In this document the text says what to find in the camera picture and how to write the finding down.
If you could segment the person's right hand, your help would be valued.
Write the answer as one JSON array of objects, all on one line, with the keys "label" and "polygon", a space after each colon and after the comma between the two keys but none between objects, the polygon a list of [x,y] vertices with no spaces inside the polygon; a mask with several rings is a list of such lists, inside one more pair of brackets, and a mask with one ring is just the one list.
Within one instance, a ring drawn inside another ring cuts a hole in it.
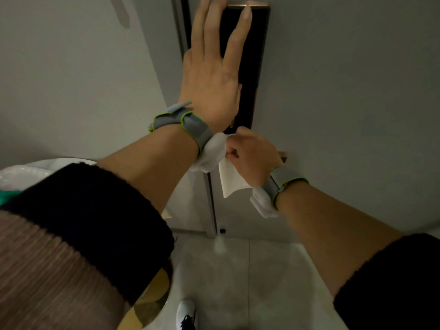
[{"label": "person's right hand", "polygon": [[276,147],[258,134],[251,154],[244,159],[230,162],[251,187],[262,187],[272,169],[283,165]]}]

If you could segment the white paper tissue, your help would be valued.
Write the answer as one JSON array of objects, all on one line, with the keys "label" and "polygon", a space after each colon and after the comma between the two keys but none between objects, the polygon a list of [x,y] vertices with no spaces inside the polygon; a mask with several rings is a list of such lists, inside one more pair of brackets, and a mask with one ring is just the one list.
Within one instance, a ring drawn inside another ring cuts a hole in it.
[{"label": "white paper tissue", "polygon": [[226,154],[224,155],[224,158],[218,163],[218,169],[223,198],[228,198],[238,190],[252,188],[238,173],[234,165],[227,159]]}]

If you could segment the person's left forearm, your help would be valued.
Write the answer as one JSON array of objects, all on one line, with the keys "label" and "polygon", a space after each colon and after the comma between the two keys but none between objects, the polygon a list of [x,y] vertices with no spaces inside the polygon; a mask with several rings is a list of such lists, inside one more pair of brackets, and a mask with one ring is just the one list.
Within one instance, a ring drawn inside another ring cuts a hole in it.
[{"label": "person's left forearm", "polygon": [[170,124],[98,161],[97,166],[127,181],[162,214],[198,154],[189,133],[180,124]]}]

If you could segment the black door lock panel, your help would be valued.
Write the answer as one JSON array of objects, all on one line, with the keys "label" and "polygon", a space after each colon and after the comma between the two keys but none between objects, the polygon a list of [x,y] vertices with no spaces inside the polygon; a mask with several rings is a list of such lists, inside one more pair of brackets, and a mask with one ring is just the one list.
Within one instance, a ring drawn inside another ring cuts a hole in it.
[{"label": "black door lock panel", "polygon": [[[239,112],[230,126],[224,130],[227,135],[235,133],[240,126],[251,128],[255,111],[270,17],[270,5],[259,1],[249,1],[249,3],[251,4],[253,18],[244,44],[239,68],[239,83],[242,85]],[[245,6],[246,2],[230,2],[223,11],[220,22],[220,53],[222,57],[224,57],[230,35],[236,28],[239,16]]]}]

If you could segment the grey left wristband tracker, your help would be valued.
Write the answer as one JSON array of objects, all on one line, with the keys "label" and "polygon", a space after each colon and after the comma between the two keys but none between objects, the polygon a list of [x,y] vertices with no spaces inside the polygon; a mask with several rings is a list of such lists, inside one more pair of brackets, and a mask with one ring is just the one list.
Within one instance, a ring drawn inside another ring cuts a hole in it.
[{"label": "grey left wristband tracker", "polygon": [[198,156],[191,171],[210,173],[225,157],[227,135],[213,133],[210,127],[192,110],[187,108],[190,102],[174,104],[165,113],[157,115],[148,127],[149,132],[158,128],[178,124],[195,140]]}]

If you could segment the grey wristband tracker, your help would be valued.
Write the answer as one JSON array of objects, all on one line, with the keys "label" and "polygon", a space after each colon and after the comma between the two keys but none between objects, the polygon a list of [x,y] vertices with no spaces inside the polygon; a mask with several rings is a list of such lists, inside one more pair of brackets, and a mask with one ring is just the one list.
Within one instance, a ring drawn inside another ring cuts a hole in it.
[{"label": "grey wristband tracker", "polygon": [[178,124],[195,140],[198,156],[191,171],[210,173],[225,157],[227,135],[213,133],[210,127],[192,110],[187,108],[190,102],[174,104],[165,113],[157,115],[148,127],[149,132],[158,128]]},{"label": "grey wristband tracker", "polygon": [[279,193],[294,181],[309,181],[288,166],[282,165],[272,169],[262,187],[253,187],[250,202],[263,218],[278,217],[275,200]]}]

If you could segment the grey right wristband tracker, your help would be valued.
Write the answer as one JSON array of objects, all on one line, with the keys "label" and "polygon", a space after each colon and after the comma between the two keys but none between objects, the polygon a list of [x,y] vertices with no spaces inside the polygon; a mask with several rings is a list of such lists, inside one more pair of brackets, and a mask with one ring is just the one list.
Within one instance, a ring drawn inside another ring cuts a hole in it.
[{"label": "grey right wristband tracker", "polygon": [[263,218],[278,217],[275,200],[279,193],[294,181],[309,181],[288,166],[282,165],[272,169],[262,187],[253,187],[250,202]]}]

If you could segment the grey door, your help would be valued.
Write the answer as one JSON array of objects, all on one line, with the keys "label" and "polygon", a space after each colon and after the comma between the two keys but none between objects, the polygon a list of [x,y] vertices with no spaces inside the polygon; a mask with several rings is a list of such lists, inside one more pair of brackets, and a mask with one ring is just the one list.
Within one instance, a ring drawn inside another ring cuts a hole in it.
[{"label": "grey door", "polygon": [[271,11],[252,130],[328,195],[440,226],[440,0],[255,1]]}]

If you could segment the person's sweater sleeve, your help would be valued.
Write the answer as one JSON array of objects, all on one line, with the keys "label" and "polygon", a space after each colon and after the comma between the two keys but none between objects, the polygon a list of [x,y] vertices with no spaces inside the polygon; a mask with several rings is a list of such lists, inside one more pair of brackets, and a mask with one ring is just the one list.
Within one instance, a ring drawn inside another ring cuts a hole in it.
[{"label": "person's sweater sleeve", "polygon": [[342,286],[349,330],[440,330],[440,239],[412,234],[376,253]]},{"label": "person's sweater sleeve", "polygon": [[173,249],[138,190],[70,164],[0,206],[0,330],[116,330]]}]

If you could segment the white shoe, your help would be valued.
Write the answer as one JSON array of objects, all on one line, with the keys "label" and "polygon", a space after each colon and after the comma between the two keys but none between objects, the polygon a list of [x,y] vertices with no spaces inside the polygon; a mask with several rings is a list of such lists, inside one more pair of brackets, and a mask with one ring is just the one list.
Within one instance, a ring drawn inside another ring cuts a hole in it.
[{"label": "white shoe", "polygon": [[198,309],[190,299],[182,300],[176,313],[176,330],[198,330]]}]

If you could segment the gold round stand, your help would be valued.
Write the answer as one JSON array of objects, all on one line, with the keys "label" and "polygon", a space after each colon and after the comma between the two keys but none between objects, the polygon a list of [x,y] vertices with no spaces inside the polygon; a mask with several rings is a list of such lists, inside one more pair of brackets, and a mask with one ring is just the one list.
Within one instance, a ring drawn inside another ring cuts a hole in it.
[{"label": "gold round stand", "polygon": [[128,310],[117,330],[143,330],[164,308],[172,285],[174,267],[171,258],[161,267],[143,294]]}]

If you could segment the white sink basin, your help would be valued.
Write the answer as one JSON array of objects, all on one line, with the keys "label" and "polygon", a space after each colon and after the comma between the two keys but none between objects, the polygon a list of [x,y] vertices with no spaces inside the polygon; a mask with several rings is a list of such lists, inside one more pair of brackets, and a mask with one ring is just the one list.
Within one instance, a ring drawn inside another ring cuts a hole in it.
[{"label": "white sink basin", "polygon": [[69,164],[96,164],[95,161],[80,158],[57,158],[40,160],[25,165],[9,166],[0,170],[0,190],[22,191],[39,183],[54,172]]}]

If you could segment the person's right sweater sleeve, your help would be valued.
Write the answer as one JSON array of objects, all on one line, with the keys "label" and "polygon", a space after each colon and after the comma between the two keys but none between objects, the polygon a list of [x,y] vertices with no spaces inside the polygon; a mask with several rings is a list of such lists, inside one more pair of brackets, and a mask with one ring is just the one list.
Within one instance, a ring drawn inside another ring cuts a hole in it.
[{"label": "person's right sweater sleeve", "polygon": [[342,286],[349,330],[440,330],[440,239],[412,234],[376,253]]}]

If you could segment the green cloth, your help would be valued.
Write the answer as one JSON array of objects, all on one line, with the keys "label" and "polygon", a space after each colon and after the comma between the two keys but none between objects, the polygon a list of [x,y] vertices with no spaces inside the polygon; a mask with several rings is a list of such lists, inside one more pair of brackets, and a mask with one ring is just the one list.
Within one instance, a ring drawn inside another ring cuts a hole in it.
[{"label": "green cloth", "polygon": [[0,207],[20,193],[21,191],[19,190],[0,190]]}]

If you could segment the grey door frame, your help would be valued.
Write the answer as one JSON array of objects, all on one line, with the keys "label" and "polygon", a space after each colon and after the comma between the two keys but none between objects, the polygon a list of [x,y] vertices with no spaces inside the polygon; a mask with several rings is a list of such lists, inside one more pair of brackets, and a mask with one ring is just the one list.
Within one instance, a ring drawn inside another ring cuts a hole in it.
[{"label": "grey door frame", "polygon": [[[180,94],[183,55],[188,48],[180,0],[134,0],[137,16],[165,101],[177,103]],[[174,190],[166,210],[175,231],[217,235],[212,205],[210,175],[188,171]]]}]

